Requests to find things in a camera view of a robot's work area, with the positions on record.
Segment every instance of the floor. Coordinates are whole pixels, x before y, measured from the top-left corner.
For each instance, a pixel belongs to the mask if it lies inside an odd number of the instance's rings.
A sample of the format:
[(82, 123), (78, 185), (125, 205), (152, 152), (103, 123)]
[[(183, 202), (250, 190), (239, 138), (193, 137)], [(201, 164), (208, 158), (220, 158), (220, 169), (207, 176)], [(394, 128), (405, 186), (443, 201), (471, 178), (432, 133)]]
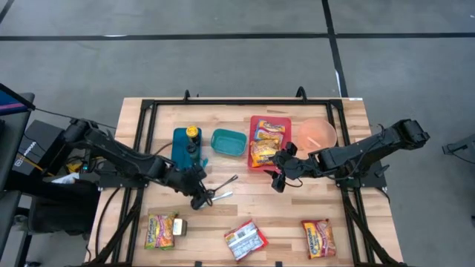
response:
[[(25, 37), (327, 33), (322, 2), (330, 3), (337, 33), (332, 45), (328, 38)], [(51, 111), (113, 125), (127, 96), (182, 96), (186, 89), (201, 96), (293, 96), (304, 86), (309, 96), (364, 98), (372, 124), (417, 119), (431, 136), (428, 144), (383, 160), (391, 165), (386, 177), (404, 260), (411, 266), (474, 265), (475, 166), (443, 155), (441, 146), (475, 132), (475, 2), (0, 0), (0, 10), (5, 4), (0, 82), (35, 93), (36, 105)], [(429, 38), (448, 36), (457, 38)], [(68, 125), (40, 112), (32, 119)], [(13, 265), (17, 234), (10, 235), (0, 266)], [(85, 245), (81, 237), (39, 235), (28, 259), (47, 267), (80, 264)]]

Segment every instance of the black metal frame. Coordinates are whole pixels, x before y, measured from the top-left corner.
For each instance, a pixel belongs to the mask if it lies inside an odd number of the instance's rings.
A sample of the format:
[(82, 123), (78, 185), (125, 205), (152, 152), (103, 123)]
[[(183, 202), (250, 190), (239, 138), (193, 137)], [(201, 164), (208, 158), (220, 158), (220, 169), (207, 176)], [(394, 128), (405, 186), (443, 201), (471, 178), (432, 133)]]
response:
[[(347, 123), (344, 117), (344, 107), (343, 102), (341, 99), (308, 99), (305, 90), (300, 87), (297, 91), (295, 99), (200, 99), (200, 98), (193, 98), (190, 99), (190, 93), (187, 90), (185, 92), (185, 96), (183, 99), (146, 99), (142, 101), (140, 107), (140, 117), (139, 123), (137, 125), (137, 132), (134, 140), (134, 149), (138, 150), (140, 146), (140, 139), (143, 132), (143, 126), (145, 121), (145, 113), (147, 110), (151, 110), (150, 121), (148, 124), (148, 133), (145, 138), (145, 152), (151, 152), (151, 143), (153, 141), (154, 129), (155, 129), (155, 122), (157, 120), (157, 109), (160, 105), (324, 105), (327, 109), (327, 116), (328, 121), (335, 127), (335, 118), (333, 115), (333, 111), (336, 109), (338, 111), (338, 118), (341, 123), (341, 131), (343, 135), (344, 145), (350, 144), (350, 135), (347, 129)], [(344, 203), (350, 202), (349, 192), (346, 186), (337, 186), (341, 189), (341, 195)], [(137, 198), (140, 201), (140, 205), (142, 203), (143, 198), (143, 190), (144, 188), (137, 189)], [(366, 216), (364, 213), (364, 206), (363, 206), (363, 199), (361, 197), (361, 192), (359, 188), (353, 188), (353, 192), (356, 199), (356, 208), (358, 210), (357, 216), (359, 218), (359, 223), (357, 225), (359, 227), (363, 227), (362, 232), (369, 232), (367, 228), (367, 221)], [(123, 222), (123, 217), (128, 210), (128, 205), (130, 201), (130, 188), (126, 189), (126, 195), (122, 201), (122, 210), (121, 210), (121, 221), (120, 224)], [(371, 240), (367, 240), (364, 238), (364, 247), (367, 255), (367, 263), (362, 263), (359, 251), (358, 251), (358, 243), (356, 242), (356, 232), (353, 225), (354, 215), (352, 218), (352, 212), (355, 213), (354, 208), (352, 206), (348, 208), (347, 205), (344, 205), (345, 210), (345, 219), (348, 228), (348, 236), (350, 239), (350, 246), (352, 250), (352, 258), (355, 265), (362, 266), (364, 264), (374, 264), (375, 258), (373, 254), (373, 248), (370, 244)], [(140, 213), (134, 218), (134, 222), (132, 223), (131, 228), (131, 235), (130, 241), (128, 244), (127, 250), (127, 263), (132, 263), (134, 258), (134, 249), (136, 244), (137, 232), (138, 232), (138, 219), (140, 218)], [(384, 251), (380, 246), (377, 248), (378, 251)], [(119, 250), (120, 250), (120, 242), (117, 244), (116, 248), (114, 249), (112, 263), (117, 263), (119, 259)]]

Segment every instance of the yellow bottle cap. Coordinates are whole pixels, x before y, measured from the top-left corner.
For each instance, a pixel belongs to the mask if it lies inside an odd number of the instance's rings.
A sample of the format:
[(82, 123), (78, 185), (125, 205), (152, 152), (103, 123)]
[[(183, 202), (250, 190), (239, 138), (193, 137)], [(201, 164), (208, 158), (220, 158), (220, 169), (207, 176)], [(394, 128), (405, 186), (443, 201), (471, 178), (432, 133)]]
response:
[(186, 136), (193, 138), (198, 136), (198, 128), (196, 126), (190, 126), (186, 129)]

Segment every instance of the red plastic tray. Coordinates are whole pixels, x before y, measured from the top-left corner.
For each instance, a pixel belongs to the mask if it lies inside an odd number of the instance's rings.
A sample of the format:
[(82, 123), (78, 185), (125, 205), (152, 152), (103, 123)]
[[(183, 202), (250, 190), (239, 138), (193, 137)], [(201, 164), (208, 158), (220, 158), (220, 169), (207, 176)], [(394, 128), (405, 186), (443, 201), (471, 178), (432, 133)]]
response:
[(274, 165), (264, 165), (261, 167), (252, 167), (252, 157), (251, 157), (251, 142), (254, 141), (254, 134), (255, 134), (255, 129), (258, 126), (259, 119), (265, 119), (266, 121), (272, 123), (273, 125), (283, 125), (285, 126), (285, 134), (282, 139), (281, 143), (281, 148), (285, 147), (285, 144), (287, 142), (292, 141), (292, 122), (290, 121), (290, 118), (283, 118), (283, 117), (271, 117), (271, 116), (252, 116), (251, 117), (251, 127), (249, 127), (249, 149), (247, 152), (247, 167), (251, 171), (274, 171), (275, 166)]

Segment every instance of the computer monitor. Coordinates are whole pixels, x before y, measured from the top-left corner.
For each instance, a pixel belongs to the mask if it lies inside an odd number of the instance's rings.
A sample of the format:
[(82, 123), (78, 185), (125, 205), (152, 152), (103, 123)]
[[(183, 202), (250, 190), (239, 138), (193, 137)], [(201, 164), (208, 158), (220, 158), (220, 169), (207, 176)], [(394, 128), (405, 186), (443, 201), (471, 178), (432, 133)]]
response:
[(35, 105), (0, 83), (0, 116), (34, 110)]

